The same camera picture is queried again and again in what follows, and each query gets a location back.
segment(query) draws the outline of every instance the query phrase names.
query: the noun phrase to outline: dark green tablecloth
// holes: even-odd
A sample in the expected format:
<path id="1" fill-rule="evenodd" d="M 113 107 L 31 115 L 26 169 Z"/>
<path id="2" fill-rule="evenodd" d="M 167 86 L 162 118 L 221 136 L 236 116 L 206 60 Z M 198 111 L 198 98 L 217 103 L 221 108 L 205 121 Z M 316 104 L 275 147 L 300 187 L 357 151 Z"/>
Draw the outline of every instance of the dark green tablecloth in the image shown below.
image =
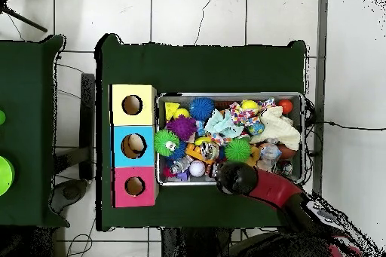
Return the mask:
<path id="1" fill-rule="evenodd" d="M 49 208 L 54 171 L 53 65 L 63 37 L 40 43 L 0 41 L 0 155 L 15 169 L 0 196 L 0 225 L 65 226 Z"/>
<path id="2" fill-rule="evenodd" d="M 112 208 L 109 84 L 150 84 L 163 92 L 303 93 L 305 44 L 288 47 L 124 45 L 104 35 L 96 46 L 97 228 L 111 226 L 258 227 L 280 224 L 272 208 L 215 186 L 161 186 L 153 207 Z"/>

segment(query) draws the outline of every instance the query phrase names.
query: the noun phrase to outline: yellow box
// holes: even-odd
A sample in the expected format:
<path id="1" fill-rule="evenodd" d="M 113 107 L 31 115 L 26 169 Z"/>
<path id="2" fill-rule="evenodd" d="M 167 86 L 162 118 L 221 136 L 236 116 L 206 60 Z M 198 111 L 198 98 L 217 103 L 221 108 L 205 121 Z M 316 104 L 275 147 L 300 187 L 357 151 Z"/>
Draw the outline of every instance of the yellow box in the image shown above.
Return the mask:
<path id="1" fill-rule="evenodd" d="M 151 85 L 113 84 L 113 124 L 154 125 L 156 89 Z"/>

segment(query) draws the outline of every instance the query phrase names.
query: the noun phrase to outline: white cloth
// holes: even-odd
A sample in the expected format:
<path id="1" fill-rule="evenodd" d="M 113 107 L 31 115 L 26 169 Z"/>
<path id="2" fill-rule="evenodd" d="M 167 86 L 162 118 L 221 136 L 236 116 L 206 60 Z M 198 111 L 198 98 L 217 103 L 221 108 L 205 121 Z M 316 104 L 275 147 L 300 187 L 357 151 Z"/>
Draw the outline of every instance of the white cloth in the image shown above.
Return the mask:
<path id="1" fill-rule="evenodd" d="M 300 133 L 285 120 L 280 118 L 283 114 L 281 106 L 267 109 L 261 115 L 264 130 L 261 134 L 252 136 L 250 144 L 264 142 L 266 139 L 278 139 L 287 148 L 297 151 L 300 143 Z"/>

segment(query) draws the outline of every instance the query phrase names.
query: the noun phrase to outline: pink box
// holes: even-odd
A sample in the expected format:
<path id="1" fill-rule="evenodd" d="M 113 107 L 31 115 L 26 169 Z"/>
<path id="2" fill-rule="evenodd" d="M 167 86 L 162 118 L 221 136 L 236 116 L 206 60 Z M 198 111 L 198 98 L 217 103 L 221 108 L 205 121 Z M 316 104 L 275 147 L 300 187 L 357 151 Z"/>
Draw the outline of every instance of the pink box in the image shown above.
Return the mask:
<path id="1" fill-rule="evenodd" d="M 143 186 L 140 194 L 130 195 L 127 192 L 127 181 L 138 178 Z M 115 206 L 113 207 L 148 207 L 155 205 L 158 195 L 158 183 L 154 167 L 116 167 L 114 183 Z"/>

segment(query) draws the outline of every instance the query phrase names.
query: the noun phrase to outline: white ball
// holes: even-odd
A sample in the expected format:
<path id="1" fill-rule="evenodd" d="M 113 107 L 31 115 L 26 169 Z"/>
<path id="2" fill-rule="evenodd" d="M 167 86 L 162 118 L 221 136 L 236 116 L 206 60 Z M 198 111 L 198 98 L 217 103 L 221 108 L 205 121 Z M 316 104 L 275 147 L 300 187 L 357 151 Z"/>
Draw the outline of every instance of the white ball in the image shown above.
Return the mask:
<path id="1" fill-rule="evenodd" d="M 189 167 L 189 172 L 192 176 L 200 177 L 205 174 L 205 164 L 199 160 L 192 161 Z"/>

